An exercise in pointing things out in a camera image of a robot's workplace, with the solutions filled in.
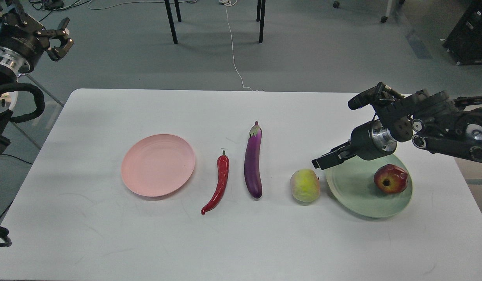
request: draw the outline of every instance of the eggplant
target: eggplant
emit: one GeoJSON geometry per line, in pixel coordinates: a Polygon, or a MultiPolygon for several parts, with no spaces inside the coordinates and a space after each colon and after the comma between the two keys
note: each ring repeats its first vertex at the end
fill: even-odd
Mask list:
{"type": "Polygon", "coordinates": [[[254,198],[262,196],[262,181],[260,180],[260,144],[262,142],[262,128],[258,121],[249,131],[248,145],[244,157],[244,180],[246,187],[254,198]]]}

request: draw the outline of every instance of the plastic vegetable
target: plastic vegetable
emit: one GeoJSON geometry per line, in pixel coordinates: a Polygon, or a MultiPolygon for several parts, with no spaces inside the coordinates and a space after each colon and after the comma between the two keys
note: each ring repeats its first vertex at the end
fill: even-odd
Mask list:
{"type": "Polygon", "coordinates": [[[291,193],[298,201],[310,203],[321,195],[319,178],[311,169],[296,171],[290,180],[291,193]]]}
{"type": "Polygon", "coordinates": [[[216,161],[216,165],[218,167],[218,183],[216,185],[215,193],[210,201],[201,209],[201,214],[205,215],[206,212],[212,210],[218,205],[218,202],[223,197],[223,193],[225,192],[225,186],[227,185],[227,178],[229,177],[229,158],[225,155],[225,151],[223,154],[220,155],[218,160],[216,161]]]}
{"type": "Polygon", "coordinates": [[[262,196],[262,181],[260,180],[259,160],[260,144],[262,141],[262,129],[258,126],[258,121],[249,131],[248,146],[244,157],[244,179],[248,191],[254,198],[262,196]]]}

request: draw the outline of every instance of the pink plate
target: pink plate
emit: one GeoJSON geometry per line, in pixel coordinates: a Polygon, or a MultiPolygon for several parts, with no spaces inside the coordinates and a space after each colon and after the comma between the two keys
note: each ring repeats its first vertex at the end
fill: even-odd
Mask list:
{"type": "Polygon", "coordinates": [[[192,175],[196,156],[176,135],[152,135],[126,153],[121,177],[126,187],[142,196],[163,196],[179,189],[192,175]]]}

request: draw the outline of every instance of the chair leg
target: chair leg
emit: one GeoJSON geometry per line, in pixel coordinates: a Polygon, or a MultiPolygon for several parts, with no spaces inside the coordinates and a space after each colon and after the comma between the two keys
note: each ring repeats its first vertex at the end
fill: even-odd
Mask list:
{"type": "Polygon", "coordinates": [[[265,22],[265,0],[261,0],[261,9],[260,9],[260,38],[258,39],[259,43],[263,42],[263,24],[265,22]]]}
{"type": "Polygon", "coordinates": [[[180,16],[180,7],[178,6],[178,0],[175,0],[175,11],[177,12],[178,22],[182,22],[182,16],[180,16]]]}
{"type": "Polygon", "coordinates": [[[393,0],[388,0],[387,12],[385,13],[385,16],[387,18],[390,16],[390,12],[392,11],[392,2],[393,2],[393,0]]]}
{"type": "Polygon", "coordinates": [[[261,0],[258,0],[258,4],[256,5],[256,21],[260,21],[260,7],[261,5],[261,0]]]}
{"type": "Polygon", "coordinates": [[[175,24],[173,23],[173,15],[171,14],[170,0],[164,0],[166,6],[166,13],[168,14],[168,21],[170,22],[171,37],[173,37],[173,43],[177,44],[177,33],[175,32],[175,24]]]}

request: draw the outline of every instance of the table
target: table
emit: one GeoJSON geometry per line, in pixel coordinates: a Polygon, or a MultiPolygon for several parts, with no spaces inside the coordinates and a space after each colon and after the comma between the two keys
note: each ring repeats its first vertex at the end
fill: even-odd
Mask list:
{"type": "Polygon", "coordinates": [[[482,215],[453,158],[405,142],[396,155],[414,183],[405,210],[355,215],[324,185],[308,206],[289,179],[372,118],[350,93],[78,89],[2,222],[0,279],[482,281],[482,215]],[[243,178],[247,135],[263,138],[263,196],[243,178]],[[172,133],[196,151],[177,192],[146,198],[119,169],[144,137],[172,133]],[[216,159],[230,158],[227,190],[206,215],[216,159]]]}

